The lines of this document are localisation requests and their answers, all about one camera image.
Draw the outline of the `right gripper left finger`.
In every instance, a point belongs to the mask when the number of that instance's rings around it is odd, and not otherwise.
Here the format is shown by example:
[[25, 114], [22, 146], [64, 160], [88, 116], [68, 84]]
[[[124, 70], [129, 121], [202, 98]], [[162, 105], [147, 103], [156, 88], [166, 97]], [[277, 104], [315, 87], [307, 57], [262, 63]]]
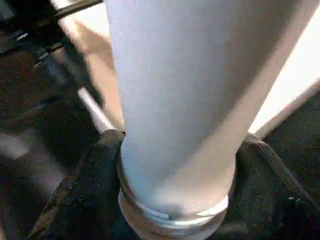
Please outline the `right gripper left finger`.
[[107, 130], [66, 176], [31, 230], [33, 240], [134, 240], [118, 203], [124, 134]]

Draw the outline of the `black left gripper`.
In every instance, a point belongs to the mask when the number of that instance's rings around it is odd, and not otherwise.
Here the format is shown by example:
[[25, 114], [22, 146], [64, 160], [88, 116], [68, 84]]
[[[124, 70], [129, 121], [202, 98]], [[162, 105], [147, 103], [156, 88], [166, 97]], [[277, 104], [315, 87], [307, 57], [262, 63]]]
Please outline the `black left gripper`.
[[105, 99], [94, 86], [83, 54], [65, 34], [58, 13], [24, 14], [13, 18], [13, 47], [40, 58], [64, 97], [85, 88], [100, 107]]

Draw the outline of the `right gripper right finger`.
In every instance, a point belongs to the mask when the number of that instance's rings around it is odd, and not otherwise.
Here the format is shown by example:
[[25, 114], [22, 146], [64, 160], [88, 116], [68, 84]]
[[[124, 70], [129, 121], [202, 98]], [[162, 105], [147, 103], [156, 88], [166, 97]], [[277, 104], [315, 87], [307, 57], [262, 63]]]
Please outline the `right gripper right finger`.
[[248, 134], [216, 240], [318, 240], [320, 206], [273, 149]]

